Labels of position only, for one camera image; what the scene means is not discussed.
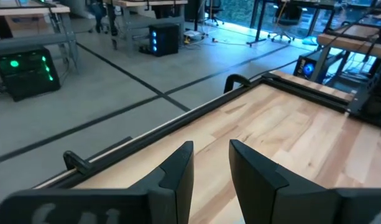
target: black clamp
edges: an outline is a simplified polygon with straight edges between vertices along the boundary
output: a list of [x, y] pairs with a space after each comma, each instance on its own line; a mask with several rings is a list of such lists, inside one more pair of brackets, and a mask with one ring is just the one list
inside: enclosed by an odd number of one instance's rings
[[80, 156], [71, 151], [63, 153], [63, 160], [67, 170], [77, 169], [81, 174], [86, 174], [92, 165], [90, 162], [83, 160]]
[[238, 74], [232, 74], [226, 78], [225, 89], [223, 93], [232, 91], [234, 88], [234, 83], [240, 83], [243, 86], [251, 86], [250, 80]]

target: black metal frame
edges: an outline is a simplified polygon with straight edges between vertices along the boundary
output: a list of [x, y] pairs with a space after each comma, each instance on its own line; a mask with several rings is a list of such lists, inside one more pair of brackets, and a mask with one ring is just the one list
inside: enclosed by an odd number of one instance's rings
[[[233, 90], [235, 83], [240, 83], [241, 86]], [[99, 172], [113, 166], [119, 161], [129, 157], [130, 155], [164, 138], [166, 135], [190, 124], [196, 119], [204, 116], [206, 113], [209, 113], [216, 108], [236, 99], [237, 97], [261, 84], [272, 86], [292, 95], [304, 98], [308, 101], [312, 101], [313, 103], [331, 108], [332, 110], [338, 111], [340, 113], [346, 112], [349, 104], [349, 101], [345, 99], [324, 93], [319, 90], [315, 90], [314, 88], [310, 88], [308, 86], [291, 82], [290, 80], [286, 80], [278, 75], [271, 73], [265, 73], [252, 82], [240, 75], [231, 75], [226, 80], [226, 86], [224, 90], [225, 94], [223, 94], [223, 96], [220, 96], [215, 100], [200, 106], [199, 108], [187, 112], [187, 114], [184, 114], [177, 119], [164, 124], [158, 129], [155, 129], [137, 139], [134, 139], [133, 141], [128, 142], [121, 148], [115, 149], [107, 156], [90, 162], [90, 164], [85, 164], [86, 166], [84, 166], [84, 162], [81, 160], [81, 158], [77, 158], [76, 155], [65, 155], [65, 162], [68, 171], [60, 174], [62, 176], [60, 179], [54, 181], [52, 181], [53, 179], [50, 179], [49, 181], [51, 181], [51, 183], [47, 183], [48, 181], [45, 181], [44, 183], [47, 184], [45, 184], [43, 188], [72, 188], [89, 179], [90, 177], [98, 174]]]
[[[381, 26], [373, 25], [373, 24], [363, 24], [360, 22], [356, 22], [352, 26], [364, 26], [364, 27], [371, 27], [371, 28], [377, 28], [381, 29]], [[349, 38], [349, 39], [354, 39], [354, 40], [359, 40], [359, 41], [366, 41], [370, 42], [371, 39], [367, 37], [360, 37], [357, 35], [350, 35], [350, 34], [345, 34], [342, 33], [340, 30], [343, 29], [343, 26], [338, 27], [337, 29], [325, 29], [323, 32], [328, 35], [333, 35], [333, 36], [338, 36], [338, 37], [344, 37], [344, 38]]]

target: green led light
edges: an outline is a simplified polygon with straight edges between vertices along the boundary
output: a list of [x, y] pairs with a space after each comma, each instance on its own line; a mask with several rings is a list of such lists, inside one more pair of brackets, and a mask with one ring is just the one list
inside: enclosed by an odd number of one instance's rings
[[13, 60], [13, 61], [11, 61], [11, 66], [15, 67], [15, 68], [18, 67], [19, 66], [19, 62]]

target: cable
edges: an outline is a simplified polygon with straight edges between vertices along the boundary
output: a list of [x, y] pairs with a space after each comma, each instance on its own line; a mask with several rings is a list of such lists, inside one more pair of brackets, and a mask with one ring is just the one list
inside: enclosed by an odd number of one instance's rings
[[[356, 23], [358, 23], [361, 19], [363, 19], [366, 15], [368, 15], [369, 13], [371, 13], [374, 9], [376, 9], [377, 7], [379, 7], [381, 5], [381, 2], [380, 3], [378, 3], [377, 5], [375, 5], [374, 7], [371, 7], [369, 10], [367, 10], [359, 19], [356, 19], [356, 21], [354, 21], [354, 22], [352, 22], [352, 23], [349, 23], [348, 25], [344, 25], [343, 27], [341, 27], [341, 28], [344, 28], [345, 27], [345, 29], [341, 32], [341, 33], [339, 33], [339, 34], [337, 34], [335, 37], [334, 37], [334, 39], [333, 40], [331, 40], [328, 44], [326, 44], [325, 46], [323, 46], [321, 49], [319, 49], [319, 50], [323, 50], [323, 49], [325, 49], [325, 48], [327, 48], [327, 47], [330, 47], [331, 46], [331, 44], [341, 35], [341, 34], [344, 34], [349, 28], [351, 28], [354, 24], [356, 24]], [[314, 51], [312, 51], [312, 52], [310, 52], [310, 53], [308, 53], [307, 55], [305, 55], [305, 57], [307, 57], [307, 56], [310, 56], [310, 55], [312, 55], [312, 54], [314, 54], [314, 53], [316, 53], [317, 52], [317, 50], [314, 50]], [[265, 73], [267, 73], [267, 72], [271, 72], [271, 71], [274, 71], [274, 70], [278, 70], [278, 69], [281, 69], [281, 68], [284, 68], [284, 67], [286, 67], [286, 66], [288, 66], [288, 65], [291, 65], [292, 63], [295, 63], [295, 62], [297, 62], [298, 61], [298, 59], [295, 59], [295, 60], [293, 60], [293, 61], [291, 61], [291, 62], [288, 62], [288, 63], [286, 63], [286, 64], [284, 64], [284, 65], [281, 65], [281, 66], [279, 66], [279, 67], [276, 67], [276, 68], [273, 68], [273, 69], [270, 69], [270, 70], [266, 70], [266, 71], [264, 71], [264, 72], [260, 72], [260, 73], [258, 73], [258, 74], [256, 74], [256, 75], [253, 75], [252, 77], [250, 77], [249, 78], [249, 80], [251, 80], [251, 79], [254, 79], [254, 78], [256, 78], [256, 77], [258, 77], [258, 76], [261, 76], [262, 74], [265, 74]]]

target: black bracket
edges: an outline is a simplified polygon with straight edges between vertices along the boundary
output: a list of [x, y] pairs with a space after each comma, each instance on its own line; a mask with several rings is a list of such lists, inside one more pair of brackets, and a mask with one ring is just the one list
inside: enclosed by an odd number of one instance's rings
[[243, 86], [251, 86], [250, 80], [238, 74], [232, 74], [226, 78], [225, 89], [223, 93], [232, 91], [234, 88], [234, 83], [240, 83]]
[[381, 128], [381, 72], [358, 89], [347, 111], [350, 116]]
[[65, 161], [67, 170], [76, 168], [81, 174], [86, 174], [92, 168], [90, 162], [83, 160], [80, 156], [71, 151], [63, 153], [63, 160]]

